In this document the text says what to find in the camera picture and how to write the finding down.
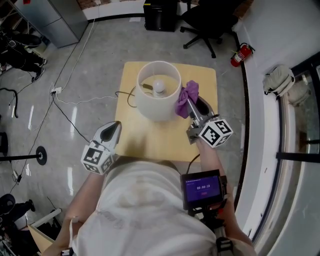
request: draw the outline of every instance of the purple cloth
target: purple cloth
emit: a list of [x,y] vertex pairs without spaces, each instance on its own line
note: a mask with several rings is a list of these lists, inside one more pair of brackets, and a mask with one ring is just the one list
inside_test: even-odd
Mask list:
[[199,93],[199,84],[191,80],[186,83],[186,88],[182,87],[179,98],[175,104],[175,113],[186,119],[188,114],[187,99],[191,99],[193,103],[197,102]]

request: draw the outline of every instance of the white shirt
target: white shirt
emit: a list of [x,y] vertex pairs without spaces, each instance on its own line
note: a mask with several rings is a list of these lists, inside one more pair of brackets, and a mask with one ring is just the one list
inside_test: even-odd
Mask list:
[[[72,248],[77,256],[211,256],[215,241],[215,234],[183,209],[179,173],[138,161],[109,173]],[[244,255],[255,255],[250,246],[237,244]]]

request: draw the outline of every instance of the black box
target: black box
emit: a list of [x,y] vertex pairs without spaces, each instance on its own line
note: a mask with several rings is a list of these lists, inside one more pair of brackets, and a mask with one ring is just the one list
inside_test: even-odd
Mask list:
[[176,30],[177,0],[146,0],[143,5],[147,30]]

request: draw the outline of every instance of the white cable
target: white cable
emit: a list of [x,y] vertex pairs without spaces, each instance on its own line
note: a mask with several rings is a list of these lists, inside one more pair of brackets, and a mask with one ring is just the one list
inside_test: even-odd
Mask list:
[[77,103],[74,103],[74,102],[65,102],[65,101],[59,99],[57,94],[56,94],[55,96],[56,96],[56,99],[57,99],[59,102],[63,102],[63,103],[65,103],[65,104],[74,104],[74,105],[78,105],[79,103],[82,103],[82,102],[90,102],[90,101],[93,101],[93,100],[96,100],[96,99],[97,99],[97,100],[101,100],[101,99],[104,99],[104,98],[118,99],[118,98],[112,97],[112,96],[104,96],[104,97],[94,97],[94,98],[89,99],[89,100],[82,100],[82,101],[79,101],[79,102],[77,102]]
[[91,26],[91,29],[90,29],[89,35],[88,35],[88,37],[86,38],[86,41],[85,41],[84,46],[83,46],[83,48],[82,48],[82,51],[81,51],[81,53],[80,53],[80,55],[79,55],[78,59],[76,60],[76,62],[75,62],[75,64],[74,64],[74,66],[73,66],[73,68],[72,68],[72,70],[71,70],[71,73],[70,73],[70,75],[69,75],[68,80],[67,80],[67,81],[66,81],[66,83],[65,83],[65,86],[62,88],[62,90],[61,90],[61,91],[63,91],[63,90],[66,88],[67,84],[69,83],[69,80],[70,80],[70,78],[71,78],[71,75],[72,75],[72,73],[74,72],[75,67],[76,67],[76,65],[77,65],[77,63],[78,63],[78,61],[79,61],[79,59],[80,59],[80,57],[81,57],[82,53],[84,52],[84,49],[85,49],[85,47],[86,47],[86,45],[87,45],[87,42],[88,42],[88,40],[89,40],[89,37],[90,37],[90,35],[91,35],[91,31],[92,31],[92,29],[94,28],[95,20],[96,20],[96,18],[94,18],[94,20],[93,20],[93,23],[92,23],[92,26]]

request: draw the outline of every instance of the chair wheel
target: chair wheel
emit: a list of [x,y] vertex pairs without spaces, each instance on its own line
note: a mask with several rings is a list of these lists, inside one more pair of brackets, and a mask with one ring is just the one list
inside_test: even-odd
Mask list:
[[28,202],[31,204],[31,205],[30,205],[30,210],[31,210],[31,212],[35,212],[35,211],[36,211],[36,208],[35,208],[34,202],[32,202],[31,199],[30,199]]

